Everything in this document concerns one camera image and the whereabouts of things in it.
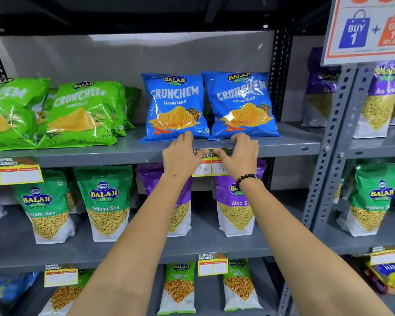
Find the person's right hand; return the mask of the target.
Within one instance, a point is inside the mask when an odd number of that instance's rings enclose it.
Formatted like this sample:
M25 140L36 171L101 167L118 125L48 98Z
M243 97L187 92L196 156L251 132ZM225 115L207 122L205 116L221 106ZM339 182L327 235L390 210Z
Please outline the person's right hand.
M233 153L227 159L221 159L228 174L239 181L243 176L257 173L257 159L259 144L245 133L237 133L232 136L235 143Z

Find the person's left hand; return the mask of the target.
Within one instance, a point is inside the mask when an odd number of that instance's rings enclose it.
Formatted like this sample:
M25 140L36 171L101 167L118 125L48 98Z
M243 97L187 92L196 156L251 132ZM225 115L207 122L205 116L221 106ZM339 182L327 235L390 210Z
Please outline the person's left hand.
M183 186L200 161L193 152L193 135L191 131L186 131L163 150L164 175L170 182Z

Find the yellow shelf price label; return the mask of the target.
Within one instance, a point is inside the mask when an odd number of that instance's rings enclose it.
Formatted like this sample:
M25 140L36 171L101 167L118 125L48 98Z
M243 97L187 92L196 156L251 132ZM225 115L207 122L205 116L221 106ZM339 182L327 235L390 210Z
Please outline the yellow shelf price label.
M79 270L68 265L48 264L44 270L44 287L61 287L78 284Z
M394 264L395 263L395 249L374 248L375 250L370 254L369 264L371 266Z
M220 157L214 153L214 148L209 148L208 150L209 153L201 159L200 165L192 174L192 177L229 175Z
M21 185L41 182L44 182L44 179L36 158L0 158L0 185Z
M222 275L228 273L228 254L212 252L198 255L198 276Z

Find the person's left forearm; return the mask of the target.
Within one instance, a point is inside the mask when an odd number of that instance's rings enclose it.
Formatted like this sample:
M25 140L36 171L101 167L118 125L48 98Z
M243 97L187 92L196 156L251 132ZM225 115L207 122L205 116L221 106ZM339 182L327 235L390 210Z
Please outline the person's left forearm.
M169 223L191 174L166 170L66 316L145 316Z

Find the person's right forearm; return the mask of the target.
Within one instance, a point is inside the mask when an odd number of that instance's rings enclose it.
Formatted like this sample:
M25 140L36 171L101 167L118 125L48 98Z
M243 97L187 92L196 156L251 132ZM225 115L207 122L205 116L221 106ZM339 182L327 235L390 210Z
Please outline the person's right forearm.
M300 316L395 316L361 276L297 220L261 180L245 177L239 187Z

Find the blue chip bag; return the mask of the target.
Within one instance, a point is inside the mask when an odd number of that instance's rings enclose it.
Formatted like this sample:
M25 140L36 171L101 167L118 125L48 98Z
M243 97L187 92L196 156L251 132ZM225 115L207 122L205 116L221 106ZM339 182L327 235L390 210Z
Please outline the blue chip bag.
M203 71L202 77L216 118L210 141L236 133L280 137L268 93L268 72Z
M142 79L150 107L141 143L172 141L186 131L194 138L209 138L201 74L142 73Z

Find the grey metal shelf rack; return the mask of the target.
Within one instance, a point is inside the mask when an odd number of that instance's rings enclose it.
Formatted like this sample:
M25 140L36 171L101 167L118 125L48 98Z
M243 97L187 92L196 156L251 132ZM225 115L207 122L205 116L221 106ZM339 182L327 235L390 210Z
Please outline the grey metal shelf rack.
M180 33L212 31L237 31L262 28L262 23L273 23L274 27L286 24L285 10L282 1L267 0L268 5L262 6L262 1L244 1L246 7L239 10L239 0L0 0L0 37L22 37L27 41L34 36L70 36L75 40L86 36L87 32L97 32L103 36L109 33ZM281 137L262 138L260 157L288 157L298 155L319 154L321 139L315 134L303 131L287 123L279 122ZM82 152L80 149L70 149L68 152L56 150L38 151L37 159L42 165L79 165L80 157L86 157L85 164L99 161L99 165L114 165L116 161L162 160L162 149L168 142L148 144L139 143L139 135L144 134L144 127L139 126L122 138L121 143L113 147L97 147L93 152ZM197 232L187 236L185 241L169 241L164 249L161 263L165 264L178 258L196 258L197 251L203 250L203 240L198 236L221 237L221 231L210 230L209 223L215 223L216 215L211 213L212 201L202 201L198 204ZM28 219L22 218L21 209L16 205L5 206L10 213L0 220L0 274L24 273L43 271L46 263L53 259L62 259L61 263L73 263L80 269L98 265L110 250L109 243L105 245L94 243L90 228L87 229L86 218L80 221L79 232L72 240L60 244L53 250L52 245L45 245L45 249L38 249L33 236L28 236ZM263 256L270 256L271 250L262 239L260 229L249 236L249 240L233 245L227 239L220 240L221 247L231 255L255 257L251 258L251 267L257 276L263 276L260 281L267 281L267 290L274 290L266 260ZM262 310L238 311L225 313L223 311L224 293L221 278L215 276L197 280L197 289L203 285L210 286L208 295L197 293L198 316L226 316L230 315L261 315L274 316L274 306L271 307L271 292L260 292L263 303Z
M338 82L327 127L320 130L299 126L304 137L314 134L320 140L320 152L314 177L308 191L281 191L280 200L295 209L298 218L324 244L339 255L368 253L380 246L395 247L395 209L384 218L378 234L353 237L339 229L335 222L338 211L344 212L348 202L333 205L335 188L347 160L395 157L395 130L386 138L354 139L363 102L373 79L376 63L345 64Z

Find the green chip bag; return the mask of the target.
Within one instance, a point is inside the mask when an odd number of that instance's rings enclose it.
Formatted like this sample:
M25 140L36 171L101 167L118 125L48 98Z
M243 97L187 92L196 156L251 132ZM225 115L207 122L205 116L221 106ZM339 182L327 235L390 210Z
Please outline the green chip bag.
M37 149L111 146L119 90L113 81L83 81L58 86L47 119L46 134Z
M142 90L134 86L125 86L126 106L123 111L124 115L124 129L134 129L135 126L131 123L134 113L137 109Z
M51 78L0 78L0 151L36 149L32 107L47 95Z
M112 82L114 86L119 90L119 96L117 99L116 110L112 114L113 126L112 129L116 136L126 136L125 131L125 116L124 110L126 108L126 90L125 87L119 82Z
M57 91L58 88L49 88L43 100L32 106L32 111L35 114L36 143L39 143L41 138L46 134L48 115L55 100Z

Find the green sev pouch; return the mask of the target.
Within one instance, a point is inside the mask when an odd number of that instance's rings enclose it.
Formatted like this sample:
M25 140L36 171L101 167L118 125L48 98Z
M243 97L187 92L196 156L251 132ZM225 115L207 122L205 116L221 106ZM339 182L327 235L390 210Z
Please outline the green sev pouch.
M128 224L131 165L74 167L94 242L116 242Z
M63 168L63 172L67 179L66 201L68 204L69 213L82 214L86 212L83 197L75 178L73 168L65 167Z
M14 185L17 200L29 218L36 244L60 244L75 234L69 215L66 175L44 170L43 182Z
M353 237L376 235L395 195L395 163L357 164L349 209L338 225Z
M344 185L344 182L345 182L345 172L342 172L342 175L341 175L338 185L337 185L337 190L334 195L333 204L337 204L339 202L339 198L341 196L342 187Z

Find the green chana pouch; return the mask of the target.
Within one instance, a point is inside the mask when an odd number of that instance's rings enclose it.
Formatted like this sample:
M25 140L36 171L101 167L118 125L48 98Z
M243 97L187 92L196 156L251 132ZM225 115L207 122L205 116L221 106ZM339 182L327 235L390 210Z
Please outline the green chana pouch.
M166 265L164 289L158 316L173 313L196 313L196 262L178 262Z
M246 309L262 309L251 274L248 259L234 259L228 261L228 273L223 275L225 312Z
M79 270L78 284L57 287L37 316L66 316L94 272L95 268Z

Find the white and orange offer sign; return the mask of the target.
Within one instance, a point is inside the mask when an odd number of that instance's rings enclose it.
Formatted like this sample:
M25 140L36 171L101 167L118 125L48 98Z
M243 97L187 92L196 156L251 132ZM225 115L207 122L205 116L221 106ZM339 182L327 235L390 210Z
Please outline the white and orange offer sign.
M395 0L332 0L322 66L395 60Z

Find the yellow and blue snack packet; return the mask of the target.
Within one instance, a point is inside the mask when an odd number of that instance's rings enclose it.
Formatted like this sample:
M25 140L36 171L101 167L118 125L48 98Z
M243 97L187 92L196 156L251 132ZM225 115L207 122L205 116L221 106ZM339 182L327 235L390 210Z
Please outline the yellow and blue snack packet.
M378 293L395 295L395 263L373 266L366 262L364 274Z

